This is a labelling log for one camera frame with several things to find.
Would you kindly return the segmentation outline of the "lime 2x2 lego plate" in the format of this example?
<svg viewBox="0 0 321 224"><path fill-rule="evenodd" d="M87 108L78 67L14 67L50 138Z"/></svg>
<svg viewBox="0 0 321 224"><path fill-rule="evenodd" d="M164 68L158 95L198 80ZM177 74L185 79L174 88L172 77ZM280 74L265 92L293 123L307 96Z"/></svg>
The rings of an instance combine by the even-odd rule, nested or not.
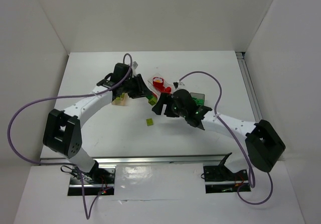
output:
<svg viewBox="0 0 321 224"><path fill-rule="evenodd" d="M146 125L147 126L153 126L153 119L152 118L146 119Z"/></svg>

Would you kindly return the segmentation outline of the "small green lego piece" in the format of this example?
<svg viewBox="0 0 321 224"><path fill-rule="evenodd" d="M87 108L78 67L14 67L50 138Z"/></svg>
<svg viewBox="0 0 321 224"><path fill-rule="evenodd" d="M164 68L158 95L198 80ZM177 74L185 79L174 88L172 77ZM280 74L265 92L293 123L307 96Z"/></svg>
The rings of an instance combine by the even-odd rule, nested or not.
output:
<svg viewBox="0 0 321 224"><path fill-rule="evenodd" d="M202 98L192 97L193 101L196 103L197 106L203 106L204 100Z"/></svg>

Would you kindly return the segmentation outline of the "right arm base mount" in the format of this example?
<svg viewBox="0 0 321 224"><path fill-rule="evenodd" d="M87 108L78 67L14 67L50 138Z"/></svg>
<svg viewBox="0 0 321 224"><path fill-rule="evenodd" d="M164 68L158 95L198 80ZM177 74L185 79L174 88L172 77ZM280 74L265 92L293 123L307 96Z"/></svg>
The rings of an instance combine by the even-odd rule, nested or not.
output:
<svg viewBox="0 0 321 224"><path fill-rule="evenodd" d="M232 153L227 154L217 165L203 166L201 178L205 182L205 192L210 193L232 193L251 192L248 183L247 171L231 172L224 164Z"/></svg>

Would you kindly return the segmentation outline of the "lime red striped arch lego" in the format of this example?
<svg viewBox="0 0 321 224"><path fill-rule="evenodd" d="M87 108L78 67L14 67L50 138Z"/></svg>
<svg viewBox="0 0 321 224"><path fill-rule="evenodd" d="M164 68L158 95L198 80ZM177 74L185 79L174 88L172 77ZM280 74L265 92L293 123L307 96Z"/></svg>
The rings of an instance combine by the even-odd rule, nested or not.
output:
<svg viewBox="0 0 321 224"><path fill-rule="evenodd" d="M157 97L156 97L156 96L150 95L150 96L147 96L146 98L148 99L148 103L149 103L151 106L156 105L156 103L157 103Z"/></svg>

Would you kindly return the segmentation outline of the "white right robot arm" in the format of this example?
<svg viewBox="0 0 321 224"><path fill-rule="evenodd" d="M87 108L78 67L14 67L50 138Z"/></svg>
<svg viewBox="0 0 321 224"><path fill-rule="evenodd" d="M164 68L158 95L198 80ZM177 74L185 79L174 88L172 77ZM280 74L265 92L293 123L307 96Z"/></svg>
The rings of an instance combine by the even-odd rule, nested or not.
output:
<svg viewBox="0 0 321 224"><path fill-rule="evenodd" d="M222 165L232 173L251 166L269 173L285 150L284 142L270 122L247 122L215 113L208 106L197 105L185 89L173 94L162 93L152 111L170 118L182 117L194 128L238 140L241 152L227 154L222 161Z"/></svg>

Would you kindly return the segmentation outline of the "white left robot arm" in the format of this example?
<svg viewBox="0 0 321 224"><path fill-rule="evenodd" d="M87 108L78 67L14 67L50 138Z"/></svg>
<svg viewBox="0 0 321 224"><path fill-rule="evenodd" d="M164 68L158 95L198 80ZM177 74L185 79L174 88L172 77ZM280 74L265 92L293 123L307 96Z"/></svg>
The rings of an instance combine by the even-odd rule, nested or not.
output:
<svg viewBox="0 0 321 224"><path fill-rule="evenodd" d="M53 109L49 112L43 144L64 156L93 181L107 178L108 172L99 168L98 162L82 148L81 129L101 108L124 93L132 99L146 97L156 100L156 95L146 86L140 74L124 63L117 63L114 71L100 80L88 97L64 110Z"/></svg>

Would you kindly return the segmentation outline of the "red 2x4 lego brick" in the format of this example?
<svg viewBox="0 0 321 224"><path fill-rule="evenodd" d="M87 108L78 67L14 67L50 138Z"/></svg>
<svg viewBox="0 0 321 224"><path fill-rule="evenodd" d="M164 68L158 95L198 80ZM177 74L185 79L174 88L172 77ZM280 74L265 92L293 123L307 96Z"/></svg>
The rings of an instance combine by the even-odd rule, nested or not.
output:
<svg viewBox="0 0 321 224"><path fill-rule="evenodd" d="M171 88L171 87L165 87L165 88L163 89L163 92L164 92L164 93L171 93L171 92L172 92L172 88Z"/></svg>

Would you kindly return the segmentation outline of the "lime 2x4 lego brick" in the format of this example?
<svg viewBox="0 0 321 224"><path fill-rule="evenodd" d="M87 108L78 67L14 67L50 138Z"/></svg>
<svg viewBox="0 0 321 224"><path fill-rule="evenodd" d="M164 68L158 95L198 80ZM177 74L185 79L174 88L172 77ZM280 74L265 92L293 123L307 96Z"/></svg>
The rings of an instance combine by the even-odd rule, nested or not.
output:
<svg viewBox="0 0 321 224"><path fill-rule="evenodd" d="M124 96L123 96L123 97L117 97L117 98L114 100L114 102L115 102L116 104L124 103L124 101L125 101L125 97L124 97Z"/></svg>

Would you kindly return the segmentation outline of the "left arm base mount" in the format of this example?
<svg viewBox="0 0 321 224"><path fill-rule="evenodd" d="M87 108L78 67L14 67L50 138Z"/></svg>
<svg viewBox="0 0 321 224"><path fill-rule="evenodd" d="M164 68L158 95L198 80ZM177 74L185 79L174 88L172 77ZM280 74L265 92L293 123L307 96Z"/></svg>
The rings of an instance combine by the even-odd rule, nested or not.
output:
<svg viewBox="0 0 321 224"><path fill-rule="evenodd" d="M101 195L114 195L116 166L102 165L101 168L105 172L102 175L96 177L95 179L82 173L85 196L95 196L99 192L102 192ZM81 176L78 173L78 171L74 167L69 167L67 165L62 165L60 167L60 170L63 173L69 174L70 176L67 195L81 196Z"/></svg>

